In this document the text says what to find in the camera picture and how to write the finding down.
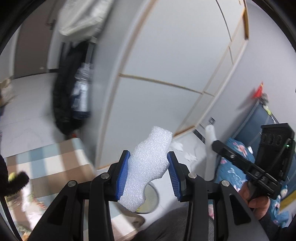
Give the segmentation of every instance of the blue gripper pad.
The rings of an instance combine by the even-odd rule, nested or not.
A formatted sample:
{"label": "blue gripper pad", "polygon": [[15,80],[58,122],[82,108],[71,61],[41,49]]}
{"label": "blue gripper pad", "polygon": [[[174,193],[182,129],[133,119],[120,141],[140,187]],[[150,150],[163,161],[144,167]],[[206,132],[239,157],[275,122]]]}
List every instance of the blue gripper pad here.
{"label": "blue gripper pad", "polygon": [[115,197],[117,198],[117,200],[119,200],[120,197],[123,195],[124,187],[126,185],[126,179],[128,177],[128,159],[130,156],[130,152],[125,150],[123,151],[119,160],[119,163],[122,163],[122,165],[116,181]]}
{"label": "blue gripper pad", "polygon": [[170,174],[170,181],[173,186],[174,194],[177,197],[178,201],[181,198],[181,182],[178,176],[178,171],[176,169],[176,164],[179,165],[178,160],[173,151],[168,152],[167,154],[168,162],[170,163],[168,167],[168,172]]}

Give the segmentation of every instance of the blue headboard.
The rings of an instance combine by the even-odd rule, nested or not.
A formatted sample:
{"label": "blue headboard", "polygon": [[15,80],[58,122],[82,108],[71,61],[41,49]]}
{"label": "blue headboard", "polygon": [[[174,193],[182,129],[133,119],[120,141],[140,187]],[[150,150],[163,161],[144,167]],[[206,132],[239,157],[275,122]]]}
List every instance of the blue headboard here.
{"label": "blue headboard", "polygon": [[[256,158],[261,139],[261,125],[275,123],[278,123],[278,120],[273,115],[270,116],[258,101],[232,138],[244,143],[246,147],[251,146]],[[294,154],[288,178],[284,184],[288,186],[288,195],[296,190],[296,154]]]}

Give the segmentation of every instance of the gray door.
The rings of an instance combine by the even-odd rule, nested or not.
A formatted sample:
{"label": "gray door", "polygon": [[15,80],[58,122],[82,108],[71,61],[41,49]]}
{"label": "gray door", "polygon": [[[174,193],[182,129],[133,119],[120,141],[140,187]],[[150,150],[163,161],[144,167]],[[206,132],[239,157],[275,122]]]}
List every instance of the gray door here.
{"label": "gray door", "polygon": [[46,0],[22,23],[15,51],[14,78],[46,73],[49,45],[65,0]]}

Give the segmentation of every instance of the white cylinder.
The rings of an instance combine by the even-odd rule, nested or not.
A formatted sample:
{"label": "white cylinder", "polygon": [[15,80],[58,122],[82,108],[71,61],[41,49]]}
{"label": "white cylinder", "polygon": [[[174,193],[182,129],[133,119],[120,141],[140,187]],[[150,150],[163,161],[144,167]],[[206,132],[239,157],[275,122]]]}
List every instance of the white cylinder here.
{"label": "white cylinder", "polygon": [[205,128],[205,152],[206,152],[206,168],[205,180],[211,181],[215,177],[215,166],[217,153],[212,150],[212,143],[216,141],[215,128],[213,125],[208,125]]}

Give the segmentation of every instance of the checkered fabric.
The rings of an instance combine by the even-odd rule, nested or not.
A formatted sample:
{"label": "checkered fabric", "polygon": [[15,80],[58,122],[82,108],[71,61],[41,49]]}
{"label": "checkered fabric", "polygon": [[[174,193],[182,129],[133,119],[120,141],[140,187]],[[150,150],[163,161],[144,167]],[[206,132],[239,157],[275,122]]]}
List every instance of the checkered fabric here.
{"label": "checkered fabric", "polygon": [[[20,171],[27,173],[35,198],[43,202],[46,207],[51,204],[68,181],[87,182],[93,180],[97,174],[86,157],[79,138],[10,156],[5,158],[5,162],[9,174]],[[109,202],[109,206],[115,240],[129,240],[135,235],[135,228],[124,218],[114,203]],[[30,227],[21,205],[13,205],[10,212],[16,224]],[[87,216],[85,213],[84,240],[88,240]]]}

